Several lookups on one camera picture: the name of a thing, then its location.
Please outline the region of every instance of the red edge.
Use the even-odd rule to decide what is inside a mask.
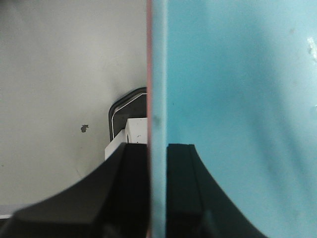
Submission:
[[[151,0],[147,0],[147,117],[148,117],[148,168],[149,168],[149,174],[151,174],[151,169],[150,169],[151,168],[151,125],[152,125],[152,1]],[[151,237],[151,222],[148,228],[147,237],[148,238]]]

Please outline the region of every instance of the blue board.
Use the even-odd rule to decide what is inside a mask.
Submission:
[[[166,79],[153,87],[166,117],[152,142],[195,144],[266,236],[316,237],[317,1],[153,2],[165,12],[153,16],[164,55],[152,81]]]

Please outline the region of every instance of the curved black edge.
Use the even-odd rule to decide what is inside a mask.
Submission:
[[[42,202],[15,212],[0,232],[8,237],[87,237],[109,199],[126,144],[84,179]]]
[[[0,219],[0,229],[5,225],[7,221],[8,221],[8,218]]]
[[[266,238],[217,184],[194,145],[170,144],[167,238],[189,233],[191,238]]]
[[[115,109],[120,106],[121,104],[123,104],[124,102],[128,101],[129,99],[133,98],[135,95],[139,94],[139,93],[146,93],[147,92],[147,88],[146,87],[142,87],[142,88],[138,88],[133,90],[132,92],[126,94],[125,96],[123,96],[122,98],[120,98],[118,101],[116,101],[109,109],[109,113],[108,113],[108,122],[109,122],[109,132],[110,132],[110,141],[113,140],[113,131],[112,131],[112,125],[111,125],[111,119],[112,116],[114,114]]]
[[[150,214],[147,145],[122,143],[87,177],[21,209],[0,238],[144,238]]]

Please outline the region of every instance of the black rubber piece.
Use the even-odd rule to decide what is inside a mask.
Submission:
[[[194,145],[167,149],[167,238],[265,238],[228,198]]]
[[[145,95],[140,96],[127,106],[123,107],[127,102],[131,101],[136,95],[144,93]],[[147,88],[138,88],[124,97],[116,101],[109,109],[108,121],[109,121],[109,132],[110,141],[125,128],[128,118],[146,118],[147,117]],[[115,109],[123,107],[119,112],[115,113]]]
[[[4,224],[8,221],[8,219],[0,219],[0,229],[4,226]]]
[[[14,213],[0,238],[143,238],[148,219],[147,147],[122,143],[74,186]]]

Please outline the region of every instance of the dark spot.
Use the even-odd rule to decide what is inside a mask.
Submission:
[[[295,27],[293,27],[292,29],[289,30],[289,34],[293,35],[295,32]]]
[[[159,116],[154,115],[153,118],[152,118],[152,121],[153,121],[153,124],[154,124],[155,126],[160,126],[161,119],[160,119]]]
[[[82,133],[86,132],[87,128],[89,128],[88,125],[82,125],[82,127],[80,128],[80,129],[81,129],[81,132],[82,132]]]

